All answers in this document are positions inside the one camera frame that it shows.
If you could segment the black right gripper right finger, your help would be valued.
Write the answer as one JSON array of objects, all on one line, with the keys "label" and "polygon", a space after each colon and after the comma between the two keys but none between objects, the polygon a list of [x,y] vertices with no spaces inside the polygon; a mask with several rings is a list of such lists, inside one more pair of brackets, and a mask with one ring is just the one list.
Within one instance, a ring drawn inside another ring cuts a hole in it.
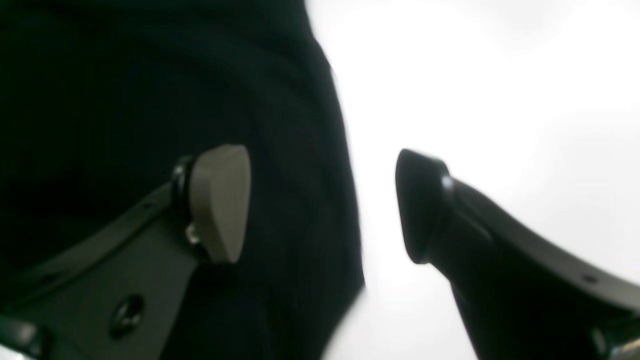
[{"label": "black right gripper right finger", "polygon": [[451,285],[480,360],[637,360],[640,290],[536,234],[441,160],[395,169],[407,255]]}]

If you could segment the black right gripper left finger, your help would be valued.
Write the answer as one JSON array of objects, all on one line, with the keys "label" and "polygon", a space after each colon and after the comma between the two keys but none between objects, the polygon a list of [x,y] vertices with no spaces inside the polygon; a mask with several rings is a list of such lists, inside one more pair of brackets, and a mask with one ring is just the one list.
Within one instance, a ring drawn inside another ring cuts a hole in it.
[{"label": "black right gripper left finger", "polygon": [[3,278],[1,358],[160,358],[196,269],[240,259],[251,182],[244,145],[180,158],[101,231]]}]

